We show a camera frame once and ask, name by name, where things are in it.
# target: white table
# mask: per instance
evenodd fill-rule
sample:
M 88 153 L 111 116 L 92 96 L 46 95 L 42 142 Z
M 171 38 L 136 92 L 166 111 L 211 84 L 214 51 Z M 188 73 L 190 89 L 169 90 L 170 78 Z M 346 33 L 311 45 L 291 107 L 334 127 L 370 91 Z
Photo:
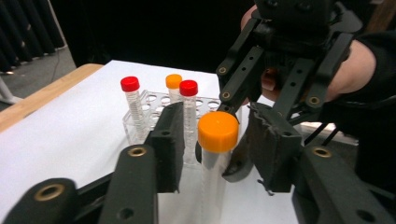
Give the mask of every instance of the white table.
M 128 106 L 120 80 L 136 76 L 141 90 L 167 92 L 164 80 L 173 73 L 197 81 L 199 96 L 218 98 L 214 74 L 112 61 L 0 133 L 0 220 L 38 182 L 65 177 L 81 188 L 111 173 L 120 151 L 128 146 L 121 121 Z M 253 169 L 246 179 L 227 185 L 221 223 L 297 223 L 290 194 L 270 197 L 258 178 Z M 196 205 L 192 200 L 199 195 L 186 196 L 187 200 L 182 196 L 160 195 L 160 223 L 187 223 L 183 216 L 189 213 L 183 215 L 180 209 Z M 176 202 L 185 204 L 169 205 Z

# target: floor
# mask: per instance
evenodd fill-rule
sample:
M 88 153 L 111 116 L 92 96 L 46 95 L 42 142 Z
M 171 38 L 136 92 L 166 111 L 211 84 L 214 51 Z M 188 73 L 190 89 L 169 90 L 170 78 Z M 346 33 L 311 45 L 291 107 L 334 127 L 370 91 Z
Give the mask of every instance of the floor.
M 0 76 L 14 96 L 25 98 L 75 69 L 70 50 L 66 46 L 54 54 L 16 67 L 12 74 L 0 73 Z M 9 106 L 0 102 L 0 111 Z

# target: human hand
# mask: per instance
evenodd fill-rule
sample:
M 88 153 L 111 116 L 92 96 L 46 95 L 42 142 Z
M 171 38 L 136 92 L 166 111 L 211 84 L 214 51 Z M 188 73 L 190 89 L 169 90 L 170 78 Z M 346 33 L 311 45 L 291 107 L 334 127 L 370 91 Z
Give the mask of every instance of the human hand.
M 251 12 L 256 8 L 254 6 L 245 13 L 241 20 L 241 28 L 246 25 L 251 18 Z M 349 57 L 342 62 L 327 89 L 326 102 L 363 88 L 372 78 L 375 65 L 375 56 L 370 49 L 357 40 L 352 41 Z M 262 74 L 262 94 L 273 101 L 280 93 L 280 88 L 276 85 L 276 75 L 275 68 L 268 68 Z

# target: red tube cap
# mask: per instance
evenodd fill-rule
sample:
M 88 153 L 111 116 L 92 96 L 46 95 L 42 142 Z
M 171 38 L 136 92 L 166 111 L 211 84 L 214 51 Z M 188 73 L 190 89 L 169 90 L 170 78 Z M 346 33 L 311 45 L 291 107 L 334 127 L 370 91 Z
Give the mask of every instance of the red tube cap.
M 182 96 L 194 96 L 198 93 L 198 84 L 194 80 L 184 80 L 179 87 Z
M 121 80 L 121 88 L 123 91 L 137 91 L 140 88 L 139 79 L 137 77 L 125 77 Z

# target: centrifuge tube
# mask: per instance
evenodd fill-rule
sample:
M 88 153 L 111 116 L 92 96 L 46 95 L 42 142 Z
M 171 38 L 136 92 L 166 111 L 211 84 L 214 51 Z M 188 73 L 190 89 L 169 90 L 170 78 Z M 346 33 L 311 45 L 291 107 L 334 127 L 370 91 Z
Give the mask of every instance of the centrifuge tube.
M 184 122 L 184 156 L 183 161 L 188 165 L 198 165 L 195 158 L 195 145 L 197 138 L 197 118 L 196 118 L 196 94 L 198 84 L 194 80 L 184 80 L 180 82 L 180 94 L 183 100 L 183 122 Z
M 218 224 L 221 219 L 226 180 L 221 176 L 238 139 L 237 119 L 221 111 L 203 115 L 198 121 L 198 142 L 202 147 L 202 223 Z
M 181 79 L 181 75 L 178 74 L 172 74 L 166 77 L 166 87 L 169 90 L 169 99 L 171 104 L 181 101 L 179 91 Z
M 139 80 L 137 77 L 125 77 L 120 83 L 122 90 L 125 92 L 132 121 L 136 129 L 136 143 L 143 143 L 149 134 L 149 126 L 145 121 L 140 102 Z

